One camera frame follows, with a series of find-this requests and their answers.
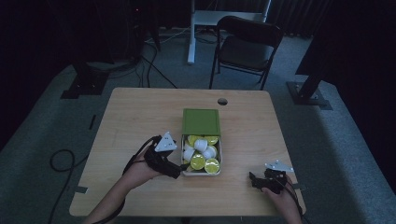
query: box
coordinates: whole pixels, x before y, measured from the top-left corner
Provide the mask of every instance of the box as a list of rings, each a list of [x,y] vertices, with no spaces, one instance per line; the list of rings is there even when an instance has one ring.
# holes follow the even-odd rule
[[[221,134],[219,125],[219,111],[217,109],[194,109],[185,108],[183,110],[183,127],[182,127],[182,137],[181,137],[181,163],[185,163],[183,158],[186,151],[185,144],[189,143],[189,137],[209,139],[216,136],[218,138],[217,143],[214,147],[217,150],[216,160],[219,162],[219,170],[214,173],[208,173],[205,168],[201,170],[193,170],[189,167],[188,170],[183,171],[184,176],[215,176],[219,175],[222,163],[222,150],[221,150]]]

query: green lid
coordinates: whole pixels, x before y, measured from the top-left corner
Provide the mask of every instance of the green lid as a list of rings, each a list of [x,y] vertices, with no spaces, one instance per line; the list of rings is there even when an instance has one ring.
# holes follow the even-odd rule
[[[217,109],[183,110],[183,134],[220,136],[219,111]]]

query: person's right arm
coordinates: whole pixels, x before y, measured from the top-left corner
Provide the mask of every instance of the person's right arm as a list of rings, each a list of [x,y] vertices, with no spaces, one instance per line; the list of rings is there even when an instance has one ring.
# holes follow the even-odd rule
[[[286,188],[290,190],[290,192],[294,192],[293,187],[290,184],[286,185]],[[279,194],[273,193],[268,188],[262,188],[262,192],[271,199],[274,203],[277,211],[282,215],[283,218],[286,219],[288,224],[302,224],[299,209],[297,207],[296,202],[286,190],[281,190]]]

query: white bracket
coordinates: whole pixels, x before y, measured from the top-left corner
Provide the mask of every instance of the white bracket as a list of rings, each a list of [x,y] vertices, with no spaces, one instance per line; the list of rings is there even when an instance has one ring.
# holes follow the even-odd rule
[[[156,152],[160,151],[170,151],[170,150],[176,150],[177,145],[175,144],[174,140],[172,139],[172,136],[169,132],[166,132],[163,135],[163,138],[161,141],[157,144],[155,147]]]
[[[271,163],[265,163],[265,167],[277,171],[294,172],[294,169],[292,167],[289,167],[287,164],[279,160]]]

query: table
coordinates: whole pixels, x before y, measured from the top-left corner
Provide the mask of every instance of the table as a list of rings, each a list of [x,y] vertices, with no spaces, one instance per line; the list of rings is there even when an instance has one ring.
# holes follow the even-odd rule
[[[219,105],[225,98],[227,105]],[[264,177],[264,164],[281,160],[292,166],[271,97],[266,91],[116,88],[109,99],[92,151],[75,193],[73,216],[87,216],[121,177],[127,161],[154,135],[167,131],[181,148],[183,108],[219,110],[221,173],[178,179],[158,176],[132,190],[121,216],[198,217],[272,216],[277,211],[248,172]],[[168,159],[180,164],[180,150]],[[294,173],[290,173],[293,183]],[[301,207],[304,200],[296,191]]]
[[[237,16],[247,20],[266,21],[268,9],[271,5],[271,0],[267,0],[262,13],[252,12],[232,12],[232,11],[209,11],[209,10],[195,10],[195,0],[191,0],[191,34],[189,56],[187,63],[194,64],[195,62],[195,25],[212,25],[216,26],[218,21],[225,16]]]

